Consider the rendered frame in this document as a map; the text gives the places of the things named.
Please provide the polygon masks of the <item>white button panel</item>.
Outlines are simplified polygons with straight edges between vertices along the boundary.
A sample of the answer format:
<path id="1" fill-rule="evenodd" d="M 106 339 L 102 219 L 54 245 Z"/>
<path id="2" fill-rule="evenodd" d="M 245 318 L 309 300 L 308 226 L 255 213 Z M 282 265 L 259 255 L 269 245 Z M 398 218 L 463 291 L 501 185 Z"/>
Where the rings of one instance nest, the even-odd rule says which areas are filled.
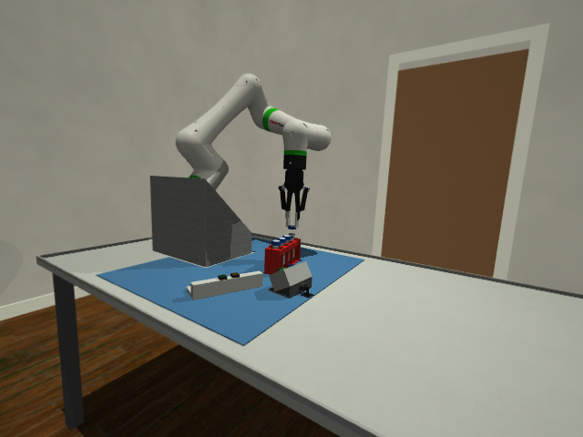
<path id="1" fill-rule="evenodd" d="M 268 290 L 289 299 L 304 291 L 306 292 L 302 296 L 306 298 L 313 296 L 309 293 L 309 289 L 312 287 L 312 274 L 307 262 L 295 266 L 291 264 L 286 268 L 277 269 L 276 273 L 269 275 L 273 288 Z"/>

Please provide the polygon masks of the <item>blue flat mat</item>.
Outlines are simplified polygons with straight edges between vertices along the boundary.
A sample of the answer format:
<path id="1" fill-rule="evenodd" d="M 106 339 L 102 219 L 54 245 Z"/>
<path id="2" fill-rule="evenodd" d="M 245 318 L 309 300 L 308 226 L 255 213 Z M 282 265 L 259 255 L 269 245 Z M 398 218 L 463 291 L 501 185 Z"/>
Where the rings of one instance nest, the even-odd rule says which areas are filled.
<path id="1" fill-rule="evenodd" d="M 207 268 L 168 257 L 97 276 L 245 346 L 364 261 L 301 247 L 300 260 L 294 265 L 307 262 L 312 274 L 309 293 L 313 296 L 302 296 L 304 291 L 289 299 L 268 290 L 273 286 L 270 274 L 264 274 L 264 260 L 270 244 L 269 240 L 251 238 L 254 253 Z M 262 287 L 200 300 L 193 300 L 187 292 L 193 281 L 254 271 L 263 273 Z"/>

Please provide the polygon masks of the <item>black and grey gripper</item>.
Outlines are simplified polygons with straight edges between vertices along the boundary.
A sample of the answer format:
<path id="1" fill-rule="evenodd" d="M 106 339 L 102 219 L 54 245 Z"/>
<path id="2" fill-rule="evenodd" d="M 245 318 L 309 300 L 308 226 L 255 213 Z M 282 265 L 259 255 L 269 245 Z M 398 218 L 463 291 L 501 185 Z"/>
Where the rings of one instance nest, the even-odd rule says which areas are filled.
<path id="1" fill-rule="evenodd" d="M 287 191 L 287 201 L 285 198 L 285 188 Z M 300 204 L 300 191 L 303 188 L 302 193 L 302 203 Z M 310 188 L 304 186 L 303 183 L 303 171 L 286 170 L 285 171 L 285 182 L 284 185 L 279 186 L 281 192 L 281 208 L 286 211 L 286 227 L 290 225 L 291 219 L 291 203 L 292 203 L 292 193 L 295 196 L 295 228 L 299 227 L 300 212 L 305 209 L 307 194 Z"/>

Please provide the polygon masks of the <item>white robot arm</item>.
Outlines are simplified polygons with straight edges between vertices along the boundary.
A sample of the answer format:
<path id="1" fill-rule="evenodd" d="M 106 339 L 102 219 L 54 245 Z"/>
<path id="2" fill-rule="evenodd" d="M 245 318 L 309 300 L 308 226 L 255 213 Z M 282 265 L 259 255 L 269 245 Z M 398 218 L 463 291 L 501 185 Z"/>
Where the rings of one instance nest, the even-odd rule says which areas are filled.
<path id="1" fill-rule="evenodd" d="M 301 121 L 272 107 L 261 81 L 245 74 L 213 108 L 177 134 L 176 147 L 194 169 L 190 178 L 205 178 L 215 190 L 218 188 L 229 167 L 211 144 L 246 107 L 257 127 L 282 135 L 284 169 L 305 170 L 307 148 L 322 151 L 331 143 L 327 127 Z"/>

